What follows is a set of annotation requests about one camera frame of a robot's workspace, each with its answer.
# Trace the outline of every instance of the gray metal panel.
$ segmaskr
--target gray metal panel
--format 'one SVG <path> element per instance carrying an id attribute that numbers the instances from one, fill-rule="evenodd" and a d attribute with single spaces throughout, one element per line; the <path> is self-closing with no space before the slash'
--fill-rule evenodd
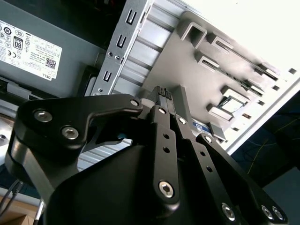
<path id="1" fill-rule="evenodd" d="M 135 39 L 146 21 L 154 0 L 127 0 L 119 22 L 112 35 L 99 76 L 94 84 L 92 95 L 111 94 L 120 76 Z M 104 80 L 105 74 L 110 78 Z"/>
<path id="2" fill-rule="evenodd" d="M 186 11 L 192 11 L 201 16 L 200 12 L 180 0 L 156 0 L 154 2 L 147 21 L 145 22 L 145 24 L 147 24 L 149 21 L 152 24 L 149 25 L 149 23 L 148 26 L 142 28 L 141 33 L 143 37 L 138 36 L 130 53 L 130 57 L 125 63 L 126 71 L 121 74 L 123 79 L 119 79 L 116 84 L 115 90 L 117 93 L 138 94 L 140 90 L 139 86 L 143 82 L 144 77 L 146 78 L 148 76 L 159 54 L 162 52 L 161 46 L 165 46 L 161 40 L 167 40 L 169 38 L 171 32 L 173 32 L 177 26 L 179 18 Z M 157 42 L 153 37 L 158 37 L 159 41 Z M 265 105 L 263 108 L 260 107 L 257 109 L 257 111 L 260 112 L 259 116 L 252 117 L 251 121 L 238 132 L 233 131 L 231 128 L 225 131 L 225 136 L 228 141 L 223 142 L 221 146 L 226 149 L 229 154 L 236 151 L 268 118 L 300 90 L 299 76 L 292 76 L 289 82 L 280 83 L 279 85 L 281 86 L 279 93 L 281 97 L 274 99 L 271 90 L 269 95 L 260 99 Z M 251 108 L 253 109 L 254 105 L 245 110 L 251 110 Z"/>
<path id="3" fill-rule="evenodd" d="M 100 162 L 106 157 L 111 156 L 117 151 L 120 151 L 123 148 L 128 147 L 130 144 L 131 144 L 131 140 L 124 139 L 123 142 L 121 142 L 120 144 L 101 146 L 99 148 L 85 152 L 80 155 L 77 166 L 80 170 L 86 169 L 91 165 Z"/>
<path id="4" fill-rule="evenodd" d="M 62 48 L 57 78 L 52 81 L 0 61 L 0 74 L 3 76 L 58 97 L 73 96 L 85 67 L 94 66 L 98 54 L 105 52 L 3 0 L 0 0 L 0 20 Z"/>

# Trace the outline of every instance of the certification label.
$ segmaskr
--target certification label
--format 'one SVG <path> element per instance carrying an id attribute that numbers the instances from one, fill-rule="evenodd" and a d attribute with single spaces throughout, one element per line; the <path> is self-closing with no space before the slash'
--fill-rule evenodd
<path id="1" fill-rule="evenodd" d="M 0 20 L 0 60 L 51 81 L 62 48 Z"/>

